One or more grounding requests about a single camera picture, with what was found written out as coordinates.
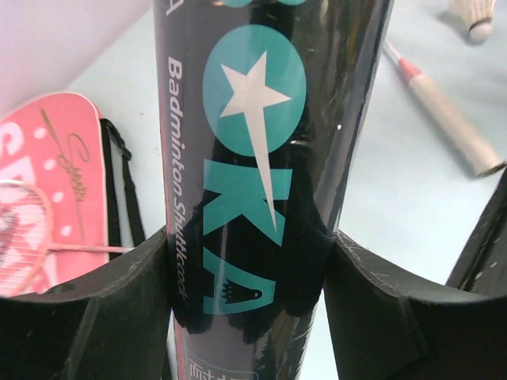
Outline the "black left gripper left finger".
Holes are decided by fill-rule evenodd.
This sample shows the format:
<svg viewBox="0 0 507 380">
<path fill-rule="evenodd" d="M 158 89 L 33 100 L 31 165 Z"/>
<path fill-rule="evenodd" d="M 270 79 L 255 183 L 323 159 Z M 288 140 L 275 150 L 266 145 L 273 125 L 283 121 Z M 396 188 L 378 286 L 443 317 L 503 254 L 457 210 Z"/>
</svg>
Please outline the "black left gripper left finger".
<svg viewBox="0 0 507 380">
<path fill-rule="evenodd" d="M 3 379 L 159 379 L 170 319 L 160 230 L 43 294 L 1 300 Z"/>
</svg>

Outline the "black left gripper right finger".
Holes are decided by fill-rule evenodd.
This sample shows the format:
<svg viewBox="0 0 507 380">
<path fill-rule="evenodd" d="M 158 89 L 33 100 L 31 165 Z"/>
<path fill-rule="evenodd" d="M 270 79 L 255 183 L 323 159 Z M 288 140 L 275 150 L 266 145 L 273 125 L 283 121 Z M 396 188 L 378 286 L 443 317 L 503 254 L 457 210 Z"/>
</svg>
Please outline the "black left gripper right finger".
<svg viewBox="0 0 507 380">
<path fill-rule="evenodd" d="M 504 379 L 506 298 L 424 279 L 338 234 L 324 282 L 341 379 Z"/>
</svg>

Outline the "black shuttlecock tube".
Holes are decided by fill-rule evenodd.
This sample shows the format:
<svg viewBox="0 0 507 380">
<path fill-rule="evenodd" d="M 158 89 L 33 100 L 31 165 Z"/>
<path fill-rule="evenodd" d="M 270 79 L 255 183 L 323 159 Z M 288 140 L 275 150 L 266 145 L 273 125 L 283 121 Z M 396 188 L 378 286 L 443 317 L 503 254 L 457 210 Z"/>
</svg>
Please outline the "black shuttlecock tube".
<svg viewBox="0 0 507 380">
<path fill-rule="evenodd" d="M 180 379 L 297 379 L 389 1 L 153 4 Z"/>
</svg>

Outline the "white feather shuttlecock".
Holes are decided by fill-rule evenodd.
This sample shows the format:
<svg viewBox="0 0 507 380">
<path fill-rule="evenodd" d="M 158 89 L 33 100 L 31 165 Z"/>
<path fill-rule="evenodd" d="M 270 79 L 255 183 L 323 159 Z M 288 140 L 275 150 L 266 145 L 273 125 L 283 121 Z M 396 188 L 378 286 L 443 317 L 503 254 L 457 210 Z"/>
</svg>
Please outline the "white feather shuttlecock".
<svg viewBox="0 0 507 380">
<path fill-rule="evenodd" d="M 495 0 L 451 0 L 448 6 L 467 28 L 473 44 L 483 44 L 492 34 Z"/>
</svg>

